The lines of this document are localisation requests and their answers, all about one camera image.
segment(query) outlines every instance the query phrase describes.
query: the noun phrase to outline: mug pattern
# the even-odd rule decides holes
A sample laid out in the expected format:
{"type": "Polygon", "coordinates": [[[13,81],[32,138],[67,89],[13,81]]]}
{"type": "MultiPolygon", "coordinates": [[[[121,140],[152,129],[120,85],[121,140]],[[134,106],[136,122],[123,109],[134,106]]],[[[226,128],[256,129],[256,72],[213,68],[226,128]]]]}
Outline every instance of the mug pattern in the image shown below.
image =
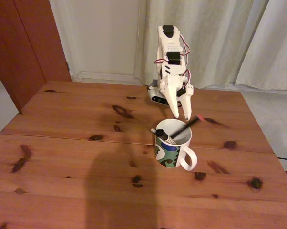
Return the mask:
{"type": "Polygon", "coordinates": [[[176,167],[180,146],[169,146],[163,143],[158,137],[154,148],[156,160],[165,167],[176,167]]]}

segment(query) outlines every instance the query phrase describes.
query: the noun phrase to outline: baseboard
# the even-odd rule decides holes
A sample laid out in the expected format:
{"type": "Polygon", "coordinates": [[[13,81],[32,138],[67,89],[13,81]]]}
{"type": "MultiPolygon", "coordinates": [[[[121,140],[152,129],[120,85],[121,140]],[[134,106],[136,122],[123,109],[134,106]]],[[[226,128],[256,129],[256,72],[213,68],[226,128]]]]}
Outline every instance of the baseboard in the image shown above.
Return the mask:
{"type": "Polygon", "coordinates": [[[111,73],[93,73],[93,72],[80,72],[79,78],[81,79],[94,79],[94,80],[111,80],[111,81],[126,81],[133,82],[133,75],[124,74],[111,74],[111,73]]]}

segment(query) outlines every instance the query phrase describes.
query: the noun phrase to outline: mug handle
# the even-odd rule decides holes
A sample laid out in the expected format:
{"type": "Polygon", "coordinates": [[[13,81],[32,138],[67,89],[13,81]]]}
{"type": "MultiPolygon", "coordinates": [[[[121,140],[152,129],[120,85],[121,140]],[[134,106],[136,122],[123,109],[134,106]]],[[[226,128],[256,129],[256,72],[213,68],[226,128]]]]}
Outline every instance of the mug handle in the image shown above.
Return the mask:
{"type": "Polygon", "coordinates": [[[189,165],[185,158],[182,158],[180,163],[181,163],[181,166],[186,169],[187,171],[190,171],[192,169],[194,169],[194,167],[196,166],[197,164],[197,157],[196,157],[196,154],[195,152],[193,152],[192,149],[188,148],[188,147],[185,147],[183,149],[189,156],[190,156],[190,159],[191,159],[191,165],[189,165]]]}

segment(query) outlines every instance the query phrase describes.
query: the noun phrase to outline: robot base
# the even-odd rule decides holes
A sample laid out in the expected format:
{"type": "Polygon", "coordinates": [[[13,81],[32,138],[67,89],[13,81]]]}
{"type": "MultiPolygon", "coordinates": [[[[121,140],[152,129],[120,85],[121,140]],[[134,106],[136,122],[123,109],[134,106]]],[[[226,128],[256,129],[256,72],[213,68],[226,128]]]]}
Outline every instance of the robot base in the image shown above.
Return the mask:
{"type": "MultiPolygon", "coordinates": [[[[164,105],[169,105],[166,98],[159,92],[158,88],[157,88],[157,80],[153,80],[153,83],[149,86],[148,89],[148,94],[150,99],[153,102],[159,103],[159,104],[164,104],[164,105]]],[[[181,107],[182,104],[180,101],[177,102],[177,106],[181,107]]]]}

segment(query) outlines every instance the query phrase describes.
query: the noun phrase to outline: marker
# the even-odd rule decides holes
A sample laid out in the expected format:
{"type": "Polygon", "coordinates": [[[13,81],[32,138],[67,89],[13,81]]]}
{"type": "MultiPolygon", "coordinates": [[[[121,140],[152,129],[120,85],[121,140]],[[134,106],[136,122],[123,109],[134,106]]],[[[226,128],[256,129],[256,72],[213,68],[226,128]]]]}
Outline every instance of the marker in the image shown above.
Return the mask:
{"type": "Polygon", "coordinates": [[[166,134],[164,130],[162,130],[162,129],[159,129],[159,130],[151,129],[151,131],[157,137],[162,139],[164,142],[167,142],[167,143],[172,144],[172,145],[177,145],[176,141],[174,141],[168,134],[166,134]]]}

